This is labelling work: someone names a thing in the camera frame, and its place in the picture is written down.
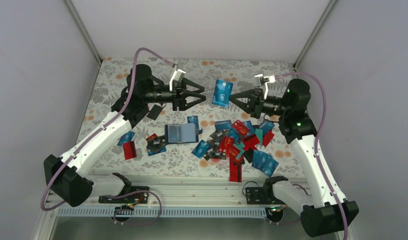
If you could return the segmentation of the lone blue credit card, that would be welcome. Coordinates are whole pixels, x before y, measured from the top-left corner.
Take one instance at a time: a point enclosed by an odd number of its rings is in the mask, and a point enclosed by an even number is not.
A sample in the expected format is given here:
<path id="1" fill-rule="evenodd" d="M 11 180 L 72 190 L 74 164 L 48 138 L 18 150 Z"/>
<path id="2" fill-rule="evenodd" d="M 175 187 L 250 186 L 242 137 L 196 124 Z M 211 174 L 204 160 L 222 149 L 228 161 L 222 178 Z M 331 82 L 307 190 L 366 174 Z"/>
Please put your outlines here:
<path id="1" fill-rule="evenodd" d="M 187 117 L 187 122 L 195 124 L 196 129 L 198 131 L 200 130 L 199 119 L 198 119 L 197 115 L 188 116 Z"/>

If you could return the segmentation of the blue UP card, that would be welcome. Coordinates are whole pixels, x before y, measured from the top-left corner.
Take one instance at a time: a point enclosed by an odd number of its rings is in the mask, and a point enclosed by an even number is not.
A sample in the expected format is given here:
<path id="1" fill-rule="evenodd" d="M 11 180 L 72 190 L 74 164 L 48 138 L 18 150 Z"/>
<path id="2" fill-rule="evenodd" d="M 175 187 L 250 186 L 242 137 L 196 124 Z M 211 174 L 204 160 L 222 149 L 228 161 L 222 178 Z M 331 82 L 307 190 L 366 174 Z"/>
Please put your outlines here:
<path id="1" fill-rule="evenodd" d="M 215 82 L 212 104 L 227 108 L 230 102 L 234 84 L 225 80 L 217 79 Z"/>

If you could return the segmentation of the navy blue card holder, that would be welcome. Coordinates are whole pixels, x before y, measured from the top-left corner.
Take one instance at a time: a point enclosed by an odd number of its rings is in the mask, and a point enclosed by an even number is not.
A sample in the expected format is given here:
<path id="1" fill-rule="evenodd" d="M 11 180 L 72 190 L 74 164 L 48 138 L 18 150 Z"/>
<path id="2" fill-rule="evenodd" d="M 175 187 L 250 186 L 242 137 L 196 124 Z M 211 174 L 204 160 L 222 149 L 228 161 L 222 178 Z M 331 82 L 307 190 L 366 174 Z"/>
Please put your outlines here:
<path id="1" fill-rule="evenodd" d="M 199 133 L 195 123 L 166 124 L 165 141 L 168 144 L 198 143 Z"/>

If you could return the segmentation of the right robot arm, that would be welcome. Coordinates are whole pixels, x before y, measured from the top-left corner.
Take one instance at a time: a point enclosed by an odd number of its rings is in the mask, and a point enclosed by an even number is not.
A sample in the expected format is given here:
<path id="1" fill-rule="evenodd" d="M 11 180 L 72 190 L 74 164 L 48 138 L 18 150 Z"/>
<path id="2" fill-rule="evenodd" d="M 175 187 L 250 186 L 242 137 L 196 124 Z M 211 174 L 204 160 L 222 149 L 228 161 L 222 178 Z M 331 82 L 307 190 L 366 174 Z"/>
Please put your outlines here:
<path id="1" fill-rule="evenodd" d="M 278 200 L 300 217 L 310 237 L 343 233 L 349 239 L 351 222 L 359 213 L 355 201 L 349 201 L 336 183 L 320 147 L 321 128 L 316 128 L 307 113 L 311 99 L 310 86 L 302 79 L 292 79 L 282 97 L 268 96 L 266 90 L 255 88 L 230 96 L 230 102 L 257 118 L 261 114 L 278 115 L 281 134 L 298 157 L 311 195 L 306 195 L 285 177 L 265 181 L 263 198 L 270 204 Z"/>

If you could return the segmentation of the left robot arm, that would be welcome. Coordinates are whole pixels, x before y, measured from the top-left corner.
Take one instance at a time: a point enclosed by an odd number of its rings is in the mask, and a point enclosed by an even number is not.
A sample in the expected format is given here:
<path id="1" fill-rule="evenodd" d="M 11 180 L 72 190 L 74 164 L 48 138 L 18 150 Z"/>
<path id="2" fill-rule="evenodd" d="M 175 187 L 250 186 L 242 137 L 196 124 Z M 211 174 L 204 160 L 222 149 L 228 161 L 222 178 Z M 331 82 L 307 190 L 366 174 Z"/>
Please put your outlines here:
<path id="1" fill-rule="evenodd" d="M 119 173 L 89 176 L 94 162 L 116 140 L 133 129 L 149 113 L 150 103 L 172 105 L 185 111 L 206 100 L 204 86 L 175 70 L 169 84 L 152 74 L 146 64 L 137 64 L 126 77 L 127 86 L 100 124 L 82 141 L 60 156 L 49 155 L 43 162 L 47 187 L 63 203 L 78 207 L 93 197 L 110 197 L 123 203 L 131 197 L 131 183 Z"/>

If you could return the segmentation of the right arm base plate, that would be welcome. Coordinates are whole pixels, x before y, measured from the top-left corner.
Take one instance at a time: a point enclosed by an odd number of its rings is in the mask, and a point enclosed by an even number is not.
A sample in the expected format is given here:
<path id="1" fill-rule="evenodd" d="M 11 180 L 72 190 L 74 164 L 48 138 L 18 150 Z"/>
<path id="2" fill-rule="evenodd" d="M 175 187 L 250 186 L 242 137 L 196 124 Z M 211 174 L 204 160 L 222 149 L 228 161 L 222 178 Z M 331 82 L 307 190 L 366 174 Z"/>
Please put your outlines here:
<path id="1" fill-rule="evenodd" d="M 275 198 L 268 196 L 262 187 L 246 187 L 244 193 L 248 205 L 277 204 Z"/>

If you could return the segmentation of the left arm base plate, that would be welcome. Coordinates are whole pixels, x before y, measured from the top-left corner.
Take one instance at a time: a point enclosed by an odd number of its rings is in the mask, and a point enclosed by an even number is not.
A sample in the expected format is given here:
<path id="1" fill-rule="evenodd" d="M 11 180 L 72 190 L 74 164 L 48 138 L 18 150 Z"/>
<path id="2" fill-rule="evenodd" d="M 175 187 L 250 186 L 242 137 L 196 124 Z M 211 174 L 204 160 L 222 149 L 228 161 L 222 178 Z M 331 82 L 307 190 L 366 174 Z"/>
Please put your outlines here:
<path id="1" fill-rule="evenodd" d="M 148 202 L 148 186 L 130 186 L 125 187 L 117 198 L 100 196 L 98 202 L 100 204 L 146 204 Z"/>

